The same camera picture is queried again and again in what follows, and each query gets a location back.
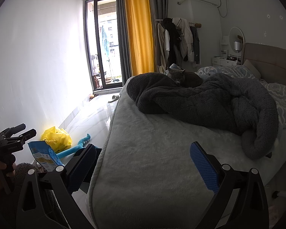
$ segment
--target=cat head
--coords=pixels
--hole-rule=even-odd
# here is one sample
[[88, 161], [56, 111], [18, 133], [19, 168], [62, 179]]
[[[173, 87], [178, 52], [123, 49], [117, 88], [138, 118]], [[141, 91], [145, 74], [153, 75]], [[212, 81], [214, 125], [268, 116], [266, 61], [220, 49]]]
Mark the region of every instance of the cat head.
[[185, 70], [168, 68], [168, 77], [173, 79], [178, 85], [182, 85], [185, 82], [184, 76]]

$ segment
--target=white jacket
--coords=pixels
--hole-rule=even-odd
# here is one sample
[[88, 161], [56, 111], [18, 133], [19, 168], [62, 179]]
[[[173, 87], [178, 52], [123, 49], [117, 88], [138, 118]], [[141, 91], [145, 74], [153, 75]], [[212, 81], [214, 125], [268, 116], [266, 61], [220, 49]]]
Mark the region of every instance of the white jacket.
[[181, 30], [180, 35], [180, 51], [182, 58], [184, 59], [188, 55], [189, 62], [194, 62], [194, 44], [193, 44], [193, 35], [190, 29], [188, 21], [183, 18], [173, 18], [173, 23], [176, 28]]

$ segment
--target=white mattress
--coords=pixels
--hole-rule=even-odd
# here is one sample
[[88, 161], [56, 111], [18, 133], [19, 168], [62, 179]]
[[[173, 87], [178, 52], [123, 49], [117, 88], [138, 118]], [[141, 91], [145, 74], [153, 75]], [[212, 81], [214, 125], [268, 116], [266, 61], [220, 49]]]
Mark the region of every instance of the white mattress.
[[272, 158], [253, 161], [231, 132], [139, 112], [125, 86], [88, 192], [97, 228], [194, 228], [213, 197], [190, 158], [194, 141], [221, 164], [257, 168], [264, 184], [286, 161], [286, 129]]

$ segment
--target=slipper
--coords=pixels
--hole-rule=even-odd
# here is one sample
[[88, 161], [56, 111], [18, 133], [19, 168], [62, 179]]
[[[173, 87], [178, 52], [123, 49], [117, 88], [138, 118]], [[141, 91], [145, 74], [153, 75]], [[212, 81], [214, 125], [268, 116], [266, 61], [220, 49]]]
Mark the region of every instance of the slipper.
[[113, 96], [112, 96], [112, 100], [110, 100], [110, 101], [108, 101], [108, 102], [109, 102], [109, 103], [114, 102], [114, 101], [118, 100], [119, 98], [120, 98], [119, 95], [113, 95]]

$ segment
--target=yellow plastic bag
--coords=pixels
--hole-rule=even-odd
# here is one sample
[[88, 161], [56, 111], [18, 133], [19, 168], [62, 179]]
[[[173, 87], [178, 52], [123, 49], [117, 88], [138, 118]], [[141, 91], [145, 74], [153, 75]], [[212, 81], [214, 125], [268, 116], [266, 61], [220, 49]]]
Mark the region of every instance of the yellow plastic bag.
[[41, 135], [41, 140], [46, 141], [55, 153], [69, 149], [72, 144], [70, 135], [64, 129], [56, 127], [45, 130], [43, 135]]

